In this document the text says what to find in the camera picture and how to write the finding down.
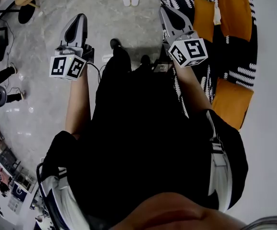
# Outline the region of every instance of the concrete floor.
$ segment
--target concrete floor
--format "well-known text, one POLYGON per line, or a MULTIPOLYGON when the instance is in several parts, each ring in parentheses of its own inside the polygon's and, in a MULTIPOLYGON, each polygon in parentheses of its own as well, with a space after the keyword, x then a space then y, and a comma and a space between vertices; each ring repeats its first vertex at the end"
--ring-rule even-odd
MULTIPOLYGON (((35 10, 27 24, 19 24, 16 13, 3 17, 15 35, 9 62, 14 62, 19 70, 10 77, 7 91, 19 87, 28 95, 25 101, 7 103, 0 108, 0 129, 6 143, 31 173, 35 173, 40 158, 46 155, 53 137, 64 129, 70 82, 48 76, 49 59, 66 23, 78 13, 86 14, 88 42, 95 48, 98 68, 104 65, 102 56, 112 53, 112 38, 119 38, 128 48, 134 68, 143 54, 155 60, 162 42, 159 0, 140 0, 138 7, 124 7, 122 0, 37 0, 36 3, 40 9, 35 10)), ((6 59, 0 63, 0 70, 6 67, 6 59)), ((93 67, 88 72, 93 113, 98 76, 93 67)))

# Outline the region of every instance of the person's right arm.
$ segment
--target person's right arm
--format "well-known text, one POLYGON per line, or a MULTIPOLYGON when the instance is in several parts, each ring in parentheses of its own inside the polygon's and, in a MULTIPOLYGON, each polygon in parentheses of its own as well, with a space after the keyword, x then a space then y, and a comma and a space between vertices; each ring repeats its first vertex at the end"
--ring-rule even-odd
POLYGON ((187 113, 195 114, 206 109, 211 109, 211 103, 201 88, 192 68, 181 68, 175 60, 174 64, 187 113))

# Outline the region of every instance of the black shoe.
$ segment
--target black shoe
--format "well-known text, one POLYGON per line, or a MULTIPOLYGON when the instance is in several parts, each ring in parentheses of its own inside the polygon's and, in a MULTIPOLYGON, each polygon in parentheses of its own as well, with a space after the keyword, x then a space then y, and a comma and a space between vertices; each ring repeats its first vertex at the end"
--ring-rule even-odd
POLYGON ((144 55, 140 61, 140 63, 144 66, 149 66, 151 61, 150 61, 150 57, 148 55, 144 55))
POLYGON ((121 43, 117 38, 114 38, 111 40, 110 45, 111 45, 111 49, 114 49, 117 46, 121 46, 121 43))

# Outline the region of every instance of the orange pillow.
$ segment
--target orange pillow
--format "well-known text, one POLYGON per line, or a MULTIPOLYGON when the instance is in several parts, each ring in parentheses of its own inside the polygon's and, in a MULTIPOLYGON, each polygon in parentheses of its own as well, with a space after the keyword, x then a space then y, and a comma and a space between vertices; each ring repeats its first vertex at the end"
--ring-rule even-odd
POLYGON ((224 36, 235 36, 250 42, 252 16, 249 0, 218 0, 221 30, 224 36))
POLYGON ((215 3, 206 0, 194 0, 194 30, 200 38, 213 42, 215 3))
POLYGON ((211 105, 219 117, 240 130, 253 93, 242 85, 218 79, 215 98, 211 105))

